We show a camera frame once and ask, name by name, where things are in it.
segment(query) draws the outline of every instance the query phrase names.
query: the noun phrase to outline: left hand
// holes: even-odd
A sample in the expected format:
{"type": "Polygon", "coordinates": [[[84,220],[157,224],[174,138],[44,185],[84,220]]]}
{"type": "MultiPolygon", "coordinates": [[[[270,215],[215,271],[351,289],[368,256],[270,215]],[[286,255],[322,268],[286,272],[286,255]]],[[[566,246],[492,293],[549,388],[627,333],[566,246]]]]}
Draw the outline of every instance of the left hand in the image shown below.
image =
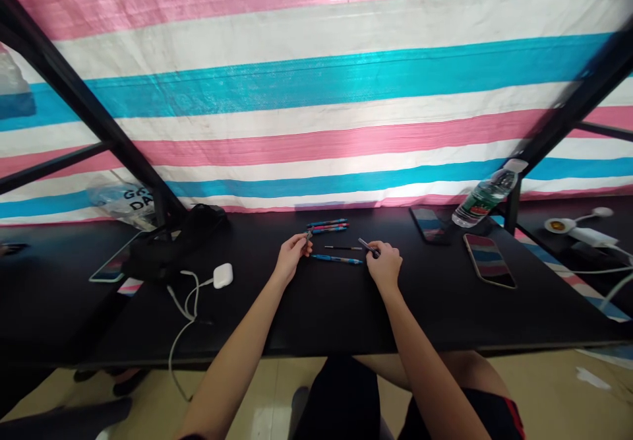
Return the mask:
{"type": "Polygon", "coordinates": [[[301,256],[310,257],[312,253],[312,242],[308,241],[306,245],[306,236],[307,234],[295,234],[282,244],[271,279],[279,280],[284,286],[290,283],[295,276],[301,256]]]}

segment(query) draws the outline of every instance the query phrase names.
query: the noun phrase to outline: hand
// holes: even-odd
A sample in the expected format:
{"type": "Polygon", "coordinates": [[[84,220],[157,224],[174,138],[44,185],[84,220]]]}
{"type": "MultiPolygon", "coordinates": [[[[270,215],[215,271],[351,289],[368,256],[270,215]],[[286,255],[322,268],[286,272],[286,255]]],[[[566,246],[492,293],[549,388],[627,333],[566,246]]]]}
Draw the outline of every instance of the hand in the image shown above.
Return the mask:
{"type": "Polygon", "coordinates": [[[312,242],[305,244],[307,234],[295,234],[282,244],[277,258],[277,266],[270,276],[271,280],[279,280],[284,286],[290,283],[295,276],[297,264],[301,256],[310,257],[312,253],[312,242]]]}
{"type": "Polygon", "coordinates": [[[384,295],[385,292],[398,291],[398,274],[402,265],[400,251],[382,241],[370,242],[369,247],[380,251],[380,257],[377,259],[374,259],[371,252],[367,252],[369,273],[374,282],[376,282],[380,294],[384,295]]]}

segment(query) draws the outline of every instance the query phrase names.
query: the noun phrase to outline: black shorts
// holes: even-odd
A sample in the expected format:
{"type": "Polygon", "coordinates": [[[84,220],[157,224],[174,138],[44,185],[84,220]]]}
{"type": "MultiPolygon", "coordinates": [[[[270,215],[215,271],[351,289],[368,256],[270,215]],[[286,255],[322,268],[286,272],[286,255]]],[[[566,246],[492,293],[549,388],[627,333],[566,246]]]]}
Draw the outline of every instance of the black shorts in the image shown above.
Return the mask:
{"type": "MultiPolygon", "coordinates": [[[[510,399],[464,389],[492,440],[525,438],[516,404],[510,399]]],[[[317,375],[292,440],[380,438],[380,397],[376,374],[355,359],[328,358],[317,375]]],[[[429,439],[412,399],[399,440],[429,439]]]]}

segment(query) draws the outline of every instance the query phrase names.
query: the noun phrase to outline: black metal frame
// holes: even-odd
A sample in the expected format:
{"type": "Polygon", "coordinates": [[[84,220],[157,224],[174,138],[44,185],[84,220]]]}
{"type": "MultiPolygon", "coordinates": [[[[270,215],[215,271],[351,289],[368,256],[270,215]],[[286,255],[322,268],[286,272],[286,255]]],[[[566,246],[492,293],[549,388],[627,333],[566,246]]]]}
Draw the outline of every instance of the black metal frame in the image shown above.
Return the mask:
{"type": "Polygon", "coordinates": [[[187,209],[17,0],[0,0],[0,42],[19,52],[101,140],[0,179],[0,195],[109,150],[152,191],[160,222],[184,218],[187,209]]]}
{"type": "Polygon", "coordinates": [[[585,130],[633,142],[633,133],[628,130],[583,121],[631,73],[633,73],[633,20],[625,31],[614,34],[605,49],[589,63],[587,70],[580,76],[583,80],[579,87],[561,107],[554,111],[554,114],[541,126],[540,132],[516,155],[516,158],[525,160],[528,165],[508,196],[505,206],[504,228],[508,232],[514,234],[516,228],[523,178],[572,130],[585,130]]]}

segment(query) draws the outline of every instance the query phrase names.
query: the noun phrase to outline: bottle label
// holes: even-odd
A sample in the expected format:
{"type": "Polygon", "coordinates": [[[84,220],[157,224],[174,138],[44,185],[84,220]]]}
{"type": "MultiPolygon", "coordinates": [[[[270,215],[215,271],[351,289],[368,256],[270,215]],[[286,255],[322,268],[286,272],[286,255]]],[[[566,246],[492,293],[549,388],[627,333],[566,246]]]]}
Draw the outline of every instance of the bottle label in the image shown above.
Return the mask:
{"type": "Polygon", "coordinates": [[[478,199],[475,195],[470,194],[462,205],[462,210],[473,217],[482,218],[496,206],[496,203],[478,199]]]}

